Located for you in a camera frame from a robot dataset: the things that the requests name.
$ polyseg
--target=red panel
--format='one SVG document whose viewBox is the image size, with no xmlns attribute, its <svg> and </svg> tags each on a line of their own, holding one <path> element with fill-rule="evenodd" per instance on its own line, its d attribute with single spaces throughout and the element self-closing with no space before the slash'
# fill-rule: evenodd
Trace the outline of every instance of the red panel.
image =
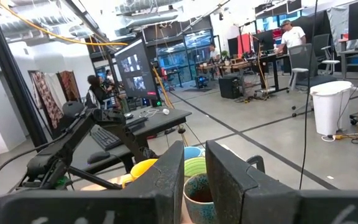
<svg viewBox="0 0 358 224">
<path fill-rule="evenodd" d="M 242 49 L 241 49 L 240 36 L 239 35 L 237 36 L 239 56 L 242 55 L 244 52 L 250 52 L 249 34 L 242 34 L 241 38 L 243 44 Z"/>
</svg>

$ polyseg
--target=black office chair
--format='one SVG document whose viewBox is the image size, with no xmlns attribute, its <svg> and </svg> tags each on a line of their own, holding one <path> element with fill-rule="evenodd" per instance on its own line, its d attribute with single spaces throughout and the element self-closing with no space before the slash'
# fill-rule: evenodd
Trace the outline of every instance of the black office chair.
<svg viewBox="0 0 358 224">
<path fill-rule="evenodd" d="M 332 60 L 331 46 L 329 44 L 330 34 L 321 34 L 314 37 L 313 50 L 316 54 L 318 63 L 326 65 L 323 72 L 324 75 L 329 75 L 331 71 L 335 72 L 335 64 L 339 63 L 338 60 Z"/>
<path fill-rule="evenodd" d="M 318 62 L 316 55 L 314 54 L 311 44 L 303 44 L 288 49 L 288 56 L 291 61 L 291 78 L 287 92 L 299 88 L 300 90 L 307 90 L 308 88 L 308 77 L 310 76 L 310 87 L 320 85 L 323 83 L 337 81 L 336 78 L 330 75 L 318 75 Z M 297 116 L 297 111 L 304 110 L 306 105 L 299 108 L 292 106 L 295 110 L 292 114 L 293 117 Z"/>
</svg>

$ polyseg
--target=yellow cup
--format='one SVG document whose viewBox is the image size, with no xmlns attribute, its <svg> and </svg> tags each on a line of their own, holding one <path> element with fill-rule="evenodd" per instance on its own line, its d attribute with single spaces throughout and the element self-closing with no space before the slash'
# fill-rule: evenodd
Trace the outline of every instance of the yellow cup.
<svg viewBox="0 0 358 224">
<path fill-rule="evenodd" d="M 129 182 L 133 182 L 136 179 L 138 179 L 141 175 L 143 175 L 150 167 L 154 165 L 154 163 L 157 161 L 157 159 L 147 159 L 145 161 L 142 161 L 138 164 L 136 164 L 131 169 L 131 175 L 125 177 L 122 180 L 122 188 L 126 187 L 126 184 Z"/>
</svg>

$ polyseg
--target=keyboard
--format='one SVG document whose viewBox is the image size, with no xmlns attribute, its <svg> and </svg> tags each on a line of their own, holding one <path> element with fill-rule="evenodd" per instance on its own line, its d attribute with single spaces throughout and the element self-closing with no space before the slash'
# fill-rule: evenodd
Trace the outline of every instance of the keyboard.
<svg viewBox="0 0 358 224">
<path fill-rule="evenodd" d="M 91 136 L 105 151 L 122 145 L 122 141 L 117 136 L 113 135 L 104 128 L 96 128 L 95 131 L 91 132 Z"/>
</svg>

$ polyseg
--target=trash can lid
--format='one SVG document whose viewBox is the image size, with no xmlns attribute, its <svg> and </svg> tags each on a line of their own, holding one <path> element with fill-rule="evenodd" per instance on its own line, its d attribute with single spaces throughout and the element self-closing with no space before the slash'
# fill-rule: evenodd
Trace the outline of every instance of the trash can lid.
<svg viewBox="0 0 358 224">
<path fill-rule="evenodd" d="M 349 81 L 335 81 L 323 83 L 310 88 L 310 94 L 313 96 L 332 96 L 353 87 Z"/>
</svg>

